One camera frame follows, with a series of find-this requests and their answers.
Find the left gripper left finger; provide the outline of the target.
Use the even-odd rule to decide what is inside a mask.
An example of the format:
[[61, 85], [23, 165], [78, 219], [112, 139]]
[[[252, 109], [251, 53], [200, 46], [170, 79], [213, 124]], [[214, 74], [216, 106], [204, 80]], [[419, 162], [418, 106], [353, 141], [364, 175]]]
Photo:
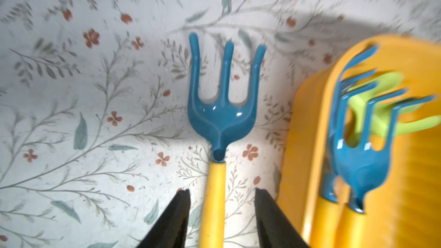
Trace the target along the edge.
[[184, 248], [187, 238], [190, 191], [178, 191], [138, 248]]

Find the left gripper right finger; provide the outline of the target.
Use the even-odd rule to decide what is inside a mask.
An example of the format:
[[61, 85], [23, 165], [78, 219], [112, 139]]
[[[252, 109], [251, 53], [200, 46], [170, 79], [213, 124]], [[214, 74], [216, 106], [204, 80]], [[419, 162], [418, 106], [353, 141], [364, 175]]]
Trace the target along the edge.
[[256, 188], [254, 206], [261, 248], [309, 248], [266, 189]]

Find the blue fork yellow handle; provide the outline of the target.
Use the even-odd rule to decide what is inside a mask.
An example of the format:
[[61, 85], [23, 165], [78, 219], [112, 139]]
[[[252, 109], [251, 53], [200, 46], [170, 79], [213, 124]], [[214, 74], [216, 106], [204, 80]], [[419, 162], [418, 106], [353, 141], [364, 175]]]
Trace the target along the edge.
[[189, 34], [189, 44], [192, 64], [188, 119], [192, 128], [205, 138], [212, 148], [198, 246], [221, 248], [225, 229], [226, 151], [231, 143], [243, 139], [254, 127], [257, 117], [260, 68], [266, 53], [266, 46], [261, 44], [256, 50], [251, 66], [248, 102], [242, 107], [236, 107], [229, 101], [234, 43], [228, 41], [225, 45], [219, 97], [214, 103], [204, 103], [198, 95], [201, 54], [196, 33]]

